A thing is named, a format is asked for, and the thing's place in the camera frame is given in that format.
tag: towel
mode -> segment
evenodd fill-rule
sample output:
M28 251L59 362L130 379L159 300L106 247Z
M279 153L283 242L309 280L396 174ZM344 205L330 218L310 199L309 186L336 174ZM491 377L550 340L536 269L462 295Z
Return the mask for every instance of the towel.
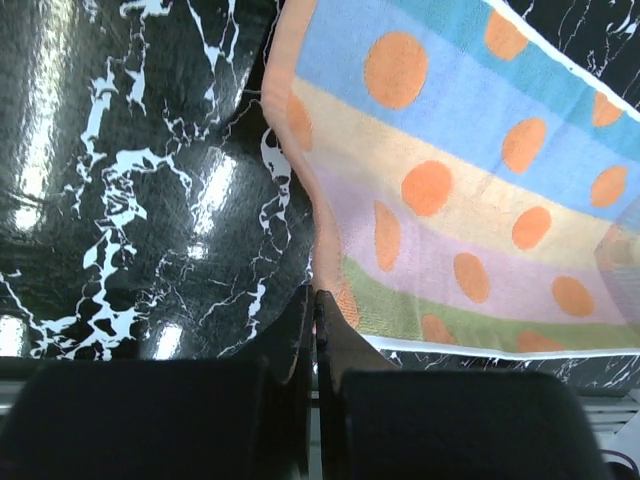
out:
M262 106L361 334L640 352L640 115L506 4L287 0Z

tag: black plastic part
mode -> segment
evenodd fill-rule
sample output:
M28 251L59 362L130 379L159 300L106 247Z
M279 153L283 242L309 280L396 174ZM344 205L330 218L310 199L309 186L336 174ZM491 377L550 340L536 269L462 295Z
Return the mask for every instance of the black plastic part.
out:
M316 302L324 478L613 478L556 378L390 371L329 293Z
M301 287L230 360L69 362L38 372L0 432L0 478L305 473L312 306L311 287Z
M608 462L607 466L613 473L614 480L640 480L640 475L626 465L618 462Z

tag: black marble surface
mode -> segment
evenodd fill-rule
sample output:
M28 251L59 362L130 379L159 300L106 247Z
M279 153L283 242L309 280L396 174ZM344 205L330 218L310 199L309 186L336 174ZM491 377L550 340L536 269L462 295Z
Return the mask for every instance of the black marble surface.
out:
M633 0L510 0L633 105ZM278 0L0 0L0 356L234 353L310 276L309 200L262 118ZM638 357L507 362L640 385Z
M505 1L551 45L640 107L640 2Z
M637 355L514 361L393 350L381 353L395 365L408 370L535 370L553 375L585 393L626 391L640 386L640 357Z

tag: green stripe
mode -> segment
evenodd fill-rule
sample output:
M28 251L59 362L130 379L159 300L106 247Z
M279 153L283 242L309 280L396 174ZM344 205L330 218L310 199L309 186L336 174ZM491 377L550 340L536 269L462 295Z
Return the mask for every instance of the green stripe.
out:
M511 62L500 60L489 51L484 34L491 6L479 0L391 0L391 3L610 150L640 161L638 123L624 114L611 126L594 127L595 89L540 47L529 42Z
M358 332L404 340L422 340L420 319L438 315L459 345L518 352L518 335L533 331L567 350L640 348L640 335L631 326L600 323L556 324L488 317L393 291L369 277L348 257L343 271L358 305Z

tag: purple stripe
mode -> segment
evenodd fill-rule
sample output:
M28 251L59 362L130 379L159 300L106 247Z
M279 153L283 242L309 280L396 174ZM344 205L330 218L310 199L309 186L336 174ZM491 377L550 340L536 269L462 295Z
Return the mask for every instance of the purple stripe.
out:
M498 318L544 323L626 323L597 271L543 265L442 235L420 224L401 200L390 202L388 197L374 195L329 170L315 165L313 168L333 209L344 253L370 277L393 290ZM383 272L376 260L375 200L394 212L402 230L400 253L389 273ZM467 298L458 286L453 260L461 252L478 257L489 276L489 298L482 304ZM551 292L558 275L574 277L589 290L596 304L592 315L577 318L560 309Z

